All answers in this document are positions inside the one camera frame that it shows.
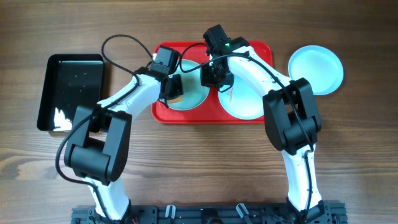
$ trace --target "white bowl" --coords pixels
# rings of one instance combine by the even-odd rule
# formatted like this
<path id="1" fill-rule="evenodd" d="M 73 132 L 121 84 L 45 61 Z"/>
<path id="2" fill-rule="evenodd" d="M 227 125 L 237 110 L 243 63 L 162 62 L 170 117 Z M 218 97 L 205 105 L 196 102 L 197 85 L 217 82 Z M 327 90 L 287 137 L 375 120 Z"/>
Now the white bowl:
<path id="1" fill-rule="evenodd" d="M 199 66 L 199 64 L 194 61 L 182 60 L 182 68 L 184 70 L 189 70 L 196 66 Z M 204 102 L 209 95 L 210 88 L 200 85 L 200 71 L 201 69 L 198 68 L 192 72 L 183 73 L 180 66 L 178 66 L 174 74 L 181 75 L 182 99 L 177 103 L 169 102 L 169 108 L 179 111 L 191 110 Z"/>
<path id="2" fill-rule="evenodd" d="M 218 99 L 224 110 L 235 118 L 249 120 L 264 115 L 262 98 L 237 75 L 230 90 L 218 92 Z"/>

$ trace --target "light blue plate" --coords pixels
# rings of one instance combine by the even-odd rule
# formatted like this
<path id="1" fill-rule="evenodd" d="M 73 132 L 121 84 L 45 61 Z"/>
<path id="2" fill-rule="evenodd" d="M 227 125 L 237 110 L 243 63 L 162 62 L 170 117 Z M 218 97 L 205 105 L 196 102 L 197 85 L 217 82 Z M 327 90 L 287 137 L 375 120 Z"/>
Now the light blue plate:
<path id="1" fill-rule="evenodd" d="M 308 80 L 314 95 L 326 95 L 337 90 L 344 74 L 338 57 L 317 45 L 305 46 L 294 52 L 289 60 L 288 70 L 293 80 Z"/>
<path id="2" fill-rule="evenodd" d="M 264 114 L 262 98 L 237 75 L 230 90 L 218 92 L 218 99 L 224 110 L 235 118 L 256 119 Z"/>

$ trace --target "black metal base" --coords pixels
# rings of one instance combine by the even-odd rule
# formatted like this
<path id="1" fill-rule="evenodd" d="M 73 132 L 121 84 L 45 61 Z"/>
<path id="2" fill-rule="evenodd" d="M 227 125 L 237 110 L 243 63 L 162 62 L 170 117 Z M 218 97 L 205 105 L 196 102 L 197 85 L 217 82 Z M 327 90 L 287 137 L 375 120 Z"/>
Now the black metal base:
<path id="1" fill-rule="evenodd" d="M 300 223 L 296 214 L 289 209 L 287 203 L 270 203 L 265 205 L 246 205 L 249 212 L 249 221 L 253 224 L 283 224 Z M 214 218 L 219 218 L 224 224 L 246 224 L 235 206 L 202 206 L 202 207 L 176 207 L 174 216 L 171 209 L 166 207 L 131 206 L 129 213 L 117 223 L 137 224 L 209 224 Z M 319 210 L 324 212 L 306 222 L 307 224 L 347 224 L 345 205 L 343 203 L 322 202 Z M 72 210 L 71 224 L 100 224 L 108 223 L 95 212 L 95 207 L 80 207 Z"/>

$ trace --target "wood grain surface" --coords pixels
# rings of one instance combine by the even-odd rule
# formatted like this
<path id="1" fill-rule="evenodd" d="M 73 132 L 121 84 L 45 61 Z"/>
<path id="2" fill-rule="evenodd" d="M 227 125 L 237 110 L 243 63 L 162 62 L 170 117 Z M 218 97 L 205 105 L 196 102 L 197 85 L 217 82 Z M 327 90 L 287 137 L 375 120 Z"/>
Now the wood grain surface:
<path id="1" fill-rule="evenodd" d="M 73 207 L 94 204 L 86 186 L 55 171 L 65 134 L 36 128 L 52 54 L 99 53 L 119 33 L 152 50 L 165 40 L 201 40 L 215 24 L 230 37 L 266 42 L 284 74 L 304 45 L 339 56 L 343 84 L 316 97 L 319 190 L 346 203 L 350 223 L 398 223 L 397 11 L 398 1 L 2 1 L 0 223 L 68 223 Z M 106 51 L 133 70 L 148 61 L 131 40 L 111 41 Z M 110 94 L 130 79 L 108 72 Z M 132 125 L 123 178 L 136 205 L 284 202 L 288 190 L 263 125 L 162 125 L 149 108 Z"/>

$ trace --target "plate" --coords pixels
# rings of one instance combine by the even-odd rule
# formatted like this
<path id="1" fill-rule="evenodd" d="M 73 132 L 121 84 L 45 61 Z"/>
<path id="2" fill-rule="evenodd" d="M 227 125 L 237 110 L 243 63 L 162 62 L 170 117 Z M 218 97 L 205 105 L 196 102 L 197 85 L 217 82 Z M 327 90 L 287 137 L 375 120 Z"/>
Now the plate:
<path id="1" fill-rule="evenodd" d="M 343 81 L 343 65 L 330 50 L 317 45 L 298 49 L 289 60 L 289 76 L 293 80 L 305 78 L 314 95 L 334 92 Z"/>

